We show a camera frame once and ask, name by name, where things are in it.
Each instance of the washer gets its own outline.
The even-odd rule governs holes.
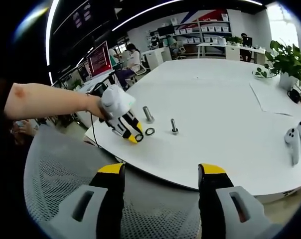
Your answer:
[[[151,136],[151,135],[153,135],[155,133],[155,129],[154,128],[148,128],[148,129],[146,129],[146,131],[145,131],[145,134],[147,135],[147,136]]]
[[[141,142],[144,138],[144,135],[142,133],[139,133],[135,136],[135,139],[137,142]]]

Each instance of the white table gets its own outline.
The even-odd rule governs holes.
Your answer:
[[[210,163],[252,195],[282,197],[301,187],[301,158],[292,167],[284,142],[286,131],[301,120],[301,105],[276,87],[277,78],[256,80],[255,68],[222,59],[165,62],[128,90],[137,99],[132,109],[144,130],[154,127],[155,134],[135,145],[97,121],[97,143],[126,163],[179,185],[197,189],[198,164]],[[261,110],[252,88],[261,104],[272,100],[268,112]],[[146,123],[143,106],[154,116],[153,124]],[[85,135],[94,141],[92,127]]]
[[[169,47],[157,48],[141,53],[142,56],[147,58],[147,62],[150,66],[150,70],[154,70],[157,66],[165,61],[171,61],[171,55]]]
[[[205,55],[205,47],[212,46],[212,47],[225,47],[226,52],[226,59],[227,60],[237,60],[240,61],[240,49],[251,51],[254,53],[255,63],[263,65],[265,63],[265,49],[254,49],[252,47],[246,46],[232,46],[232,45],[220,45],[220,44],[213,44],[213,43],[201,43],[198,44],[198,53],[197,58],[200,58],[200,48],[202,49],[202,55]]]

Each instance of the metal bolt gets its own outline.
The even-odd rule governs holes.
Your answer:
[[[148,109],[147,106],[143,107],[143,111],[144,111],[145,116],[147,118],[147,123],[153,123],[155,119],[154,119],[153,116],[151,116],[151,113],[150,113],[150,111],[149,111],[149,109]]]
[[[171,119],[170,122],[171,122],[171,126],[172,126],[172,130],[171,130],[172,134],[174,134],[174,135],[178,134],[178,129],[176,128],[175,120]]]

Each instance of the green plant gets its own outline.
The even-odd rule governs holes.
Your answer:
[[[277,75],[279,73],[288,73],[289,76],[296,77],[301,84],[301,52],[294,44],[292,46],[282,45],[277,41],[270,42],[270,48],[274,54],[265,53],[268,61],[271,63],[265,64],[265,68],[271,73]]]
[[[82,86],[82,81],[80,79],[77,79],[72,84],[72,89],[75,89],[77,86]]]
[[[239,36],[226,36],[226,41],[229,41],[231,43],[240,43],[242,44],[242,38]]]

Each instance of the human hand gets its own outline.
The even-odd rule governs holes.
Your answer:
[[[103,119],[110,120],[112,117],[101,105],[101,98],[98,96],[89,95],[87,97],[87,106],[86,110],[89,111],[92,115]]]
[[[29,120],[21,120],[21,122],[23,123],[23,126],[19,128],[19,132],[30,136],[35,136],[36,130],[32,127]]]

